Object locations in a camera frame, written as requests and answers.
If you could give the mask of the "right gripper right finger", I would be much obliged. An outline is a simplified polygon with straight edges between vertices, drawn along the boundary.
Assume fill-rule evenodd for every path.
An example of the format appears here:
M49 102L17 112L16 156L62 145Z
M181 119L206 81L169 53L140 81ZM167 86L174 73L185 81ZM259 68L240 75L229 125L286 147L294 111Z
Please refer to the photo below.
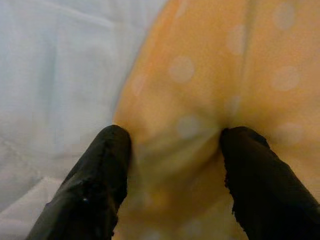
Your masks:
M232 212L248 240L320 240L320 203L262 135L225 128L219 144Z

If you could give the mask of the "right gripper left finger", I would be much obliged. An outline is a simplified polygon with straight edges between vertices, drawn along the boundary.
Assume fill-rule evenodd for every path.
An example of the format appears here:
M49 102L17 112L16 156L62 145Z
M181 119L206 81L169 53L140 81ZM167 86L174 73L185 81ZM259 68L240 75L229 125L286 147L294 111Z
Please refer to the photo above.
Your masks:
M128 192L129 133L101 130L63 180L26 240L112 240Z

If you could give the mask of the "yellow duck print blanket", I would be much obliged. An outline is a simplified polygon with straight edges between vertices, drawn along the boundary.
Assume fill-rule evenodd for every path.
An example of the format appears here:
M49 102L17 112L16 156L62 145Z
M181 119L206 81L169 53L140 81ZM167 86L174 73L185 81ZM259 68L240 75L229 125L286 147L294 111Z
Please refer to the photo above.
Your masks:
M115 240L248 240L224 128L264 136L320 201L320 0L169 0L112 122L132 141Z

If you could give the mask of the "white quilted mattress pad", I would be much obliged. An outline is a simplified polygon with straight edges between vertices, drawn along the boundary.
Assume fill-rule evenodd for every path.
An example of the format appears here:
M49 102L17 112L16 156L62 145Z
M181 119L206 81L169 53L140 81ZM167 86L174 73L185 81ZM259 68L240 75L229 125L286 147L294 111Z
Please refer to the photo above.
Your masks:
M95 134L167 0L0 0L0 232L28 228Z

